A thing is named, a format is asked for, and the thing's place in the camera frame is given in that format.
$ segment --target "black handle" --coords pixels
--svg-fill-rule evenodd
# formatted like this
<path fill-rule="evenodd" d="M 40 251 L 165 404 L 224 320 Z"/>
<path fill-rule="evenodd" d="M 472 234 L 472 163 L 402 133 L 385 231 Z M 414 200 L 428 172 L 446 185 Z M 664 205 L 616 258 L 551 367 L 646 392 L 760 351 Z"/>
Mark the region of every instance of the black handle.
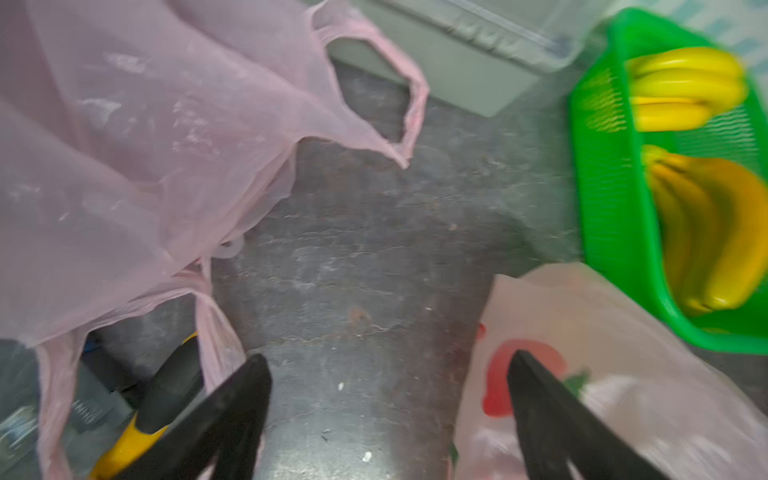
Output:
<path fill-rule="evenodd" d="M 531 480 L 669 480 L 619 439 L 527 350 L 507 371 L 518 439 Z"/>
<path fill-rule="evenodd" d="M 251 480 L 270 404 L 266 359 L 251 356 L 208 398 L 112 480 Z"/>
<path fill-rule="evenodd" d="M 152 378 L 136 413 L 136 429 L 155 433 L 170 425 L 203 388 L 199 348 L 194 336 L 179 345 Z"/>

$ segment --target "white speck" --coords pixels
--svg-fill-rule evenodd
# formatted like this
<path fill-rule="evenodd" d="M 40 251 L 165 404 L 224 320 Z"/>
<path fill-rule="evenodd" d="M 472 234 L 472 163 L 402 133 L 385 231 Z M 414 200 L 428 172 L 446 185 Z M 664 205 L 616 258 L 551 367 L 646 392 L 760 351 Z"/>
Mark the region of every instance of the white speck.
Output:
<path fill-rule="evenodd" d="M 13 199 L 14 202 L 21 201 L 23 197 L 35 196 L 40 193 L 40 187 L 38 185 L 16 184 L 8 192 L 8 196 Z"/>
<path fill-rule="evenodd" d="M 93 117 L 94 122 L 98 124 L 98 127 L 105 126 L 114 111 L 123 106 L 123 104 L 107 100 L 106 98 L 86 98 L 85 100 L 80 100 L 78 103 L 85 107 L 91 107 L 86 108 L 86 111 L 91 113 L 91 116 Z"/>
<path fill-rule="evenodd" d="M 195 133 L 195 129 L 194 128 L 190 131 L 190 133 L 187 135 L 185 140 L 188 141 L 191 144 L 203 144 L 203 145 L 207 145 L 209 147 L 213 147 L 213 145 L 214 145 L 213 141 L 211 141 L 210 138 L 199 137 Z"/>
<path fill-rule="evenodd" d="M 296 290 L 310 290 L 316 286 L 314 282 L 300 282 L 299 280 L 291 280 L 290 282 Z"/>
<path fill-rule="evenodd" d="M 142 62 L 139 57 L 134 57 L 133 55 L 107 53 L 104 58 L 115 67 L 128 73 L 144 73 L 147 70 L 147 63 Z"/>

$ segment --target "plastic crate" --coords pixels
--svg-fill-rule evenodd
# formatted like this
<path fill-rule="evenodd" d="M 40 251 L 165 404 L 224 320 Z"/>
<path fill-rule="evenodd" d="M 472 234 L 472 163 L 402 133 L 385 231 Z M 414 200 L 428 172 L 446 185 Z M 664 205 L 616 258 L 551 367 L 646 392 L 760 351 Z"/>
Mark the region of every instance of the plastic crate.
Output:
<path fill-rule="evenodd" d="M 712 46 L 705 38 L 637 8 L 608 29 L 606 52 L 570 99 L 571 129 L 587 263 L 682 339 L 705 349 L 768 354 L 768 282 L 738 310 L 688 319 L 664 278 L 656 210 L 641 163 L 643 144 L 691 157 L 722 157 L 765 178 L 768 125 L 754 83 L 736 109 L 694 131 L 640 133 L 630 111 L 630 58 L 675 48 Z"/>

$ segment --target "bunch of bananas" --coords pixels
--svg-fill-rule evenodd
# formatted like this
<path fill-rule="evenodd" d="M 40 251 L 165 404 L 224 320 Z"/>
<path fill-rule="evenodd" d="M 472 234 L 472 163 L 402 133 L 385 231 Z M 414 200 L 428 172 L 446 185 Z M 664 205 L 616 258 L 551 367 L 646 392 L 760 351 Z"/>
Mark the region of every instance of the bunch of bananas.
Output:
<path fill-rule="evenodd" d="M 639 131 L 703 127 L 741 104 L 748 92 L 738 60 L 715 48 L 678 48 L 634 58 L 627 68 Z"/>
<path fill-rule="evenodd" d="M 643 162 L 677 305 L 688 316 L 743 305 L 768 270 L 768 187 L 722 158 L 646 145 Z"/>

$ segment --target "pink plastic bag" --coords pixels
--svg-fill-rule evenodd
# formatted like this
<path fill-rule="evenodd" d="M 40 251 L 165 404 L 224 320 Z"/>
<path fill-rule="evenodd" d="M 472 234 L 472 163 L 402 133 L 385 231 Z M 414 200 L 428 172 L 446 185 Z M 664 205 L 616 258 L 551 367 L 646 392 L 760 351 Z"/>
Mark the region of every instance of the pink plastic bag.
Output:
<path fill-rule="evenodd" d="M 38 456 L 59 480 L 87 332 L 192 293 L 210 391 L 244 359 L 213 250 L 289 193 L 303 137 L 407 166 L 429 89 L 343 0 L 9 0 L 0 35 L 0 338 L 37 347 Z M 410 81 L 402 143 L 344 103 L 325 52 L 340 37 Z"/>

